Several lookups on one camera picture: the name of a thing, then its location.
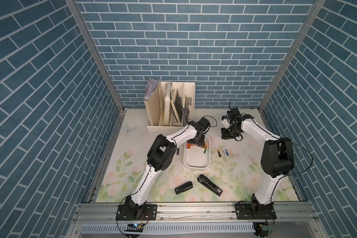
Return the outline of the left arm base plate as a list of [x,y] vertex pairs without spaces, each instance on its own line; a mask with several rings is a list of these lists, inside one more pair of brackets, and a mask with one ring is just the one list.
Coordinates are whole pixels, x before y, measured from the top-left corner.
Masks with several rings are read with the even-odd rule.
[[149,220],[155,221],[157,215],[157,204],[144,204],[142,206],[122,204],[118,207],[117,221]]

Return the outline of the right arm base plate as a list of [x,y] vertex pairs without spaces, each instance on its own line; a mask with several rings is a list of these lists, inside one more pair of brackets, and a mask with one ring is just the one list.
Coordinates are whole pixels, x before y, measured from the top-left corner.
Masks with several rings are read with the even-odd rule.
[[274,202],[270,204],[253,204],[239,202],[235,204],[238,220],[275,220],[277,215],[274,210]]

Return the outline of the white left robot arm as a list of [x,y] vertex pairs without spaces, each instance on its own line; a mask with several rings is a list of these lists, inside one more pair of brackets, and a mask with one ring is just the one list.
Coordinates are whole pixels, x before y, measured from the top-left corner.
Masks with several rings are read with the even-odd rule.
[[141,212],[147,202],[148,194],[158,176],[166,170],[179,146],[186,142],[203,146],[210,122],[202,117],[198,122],[190,121],[183,129],[171,135],[158,135],[147,153],[147,165],[142,179],[134,193],[125,198],[129,212]]

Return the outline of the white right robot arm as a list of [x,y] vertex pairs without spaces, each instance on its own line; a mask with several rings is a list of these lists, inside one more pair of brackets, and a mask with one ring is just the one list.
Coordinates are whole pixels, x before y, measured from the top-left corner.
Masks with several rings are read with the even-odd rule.
[[261,166],[265,172],[251,204],[256,208],[272,205],[272,197],[280,179],[287,176],[295,166],[294,151],[289,138],[281,138],[258,124],[250,114],[240,113],[238,108],[231,108],[222,117],[221,138],[224,140],[242,137],[249,134],[263,146]]

